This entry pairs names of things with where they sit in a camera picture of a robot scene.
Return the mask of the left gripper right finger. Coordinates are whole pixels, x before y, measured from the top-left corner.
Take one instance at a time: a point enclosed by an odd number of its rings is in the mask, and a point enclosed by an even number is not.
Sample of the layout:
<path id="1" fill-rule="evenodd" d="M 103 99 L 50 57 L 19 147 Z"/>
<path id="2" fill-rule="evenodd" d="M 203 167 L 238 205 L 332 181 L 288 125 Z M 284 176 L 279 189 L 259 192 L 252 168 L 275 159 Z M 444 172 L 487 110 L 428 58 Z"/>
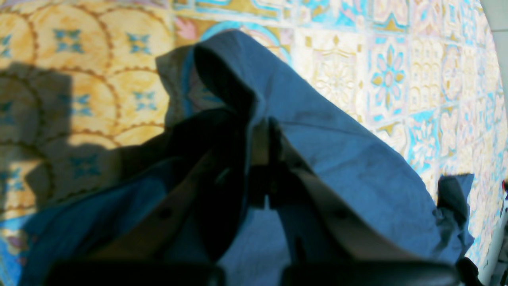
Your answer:
<path id="1" fill-rule="evenodd" d="M 281 285 L 481 285 L 470 259 L 450 265 L 417 258 L 370 228 L 314 174 L 273 118 L 268 147 L 269 205 L 281 218 L 295 261 Z"/>

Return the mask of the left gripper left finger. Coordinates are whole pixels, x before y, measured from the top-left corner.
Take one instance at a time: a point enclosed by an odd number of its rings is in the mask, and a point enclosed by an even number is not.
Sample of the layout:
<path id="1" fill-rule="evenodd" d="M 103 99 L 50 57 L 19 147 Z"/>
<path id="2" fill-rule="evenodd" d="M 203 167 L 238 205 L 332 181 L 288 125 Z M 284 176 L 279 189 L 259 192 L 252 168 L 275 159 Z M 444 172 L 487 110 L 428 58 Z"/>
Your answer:
<path id="1" fill-rule="evenodd" d="M 250 172 L 268 168 L 268 122 L 237 126 L 195 163 L 185 179 L 135 227 L 79 259 L 56 263 L 46 286 L 224 286 L 213 262 L 164 262 L 162 253 L 194 212 L 212 261 L 222 256 L 245 220 L 250 203 L 263 200 Z"/>

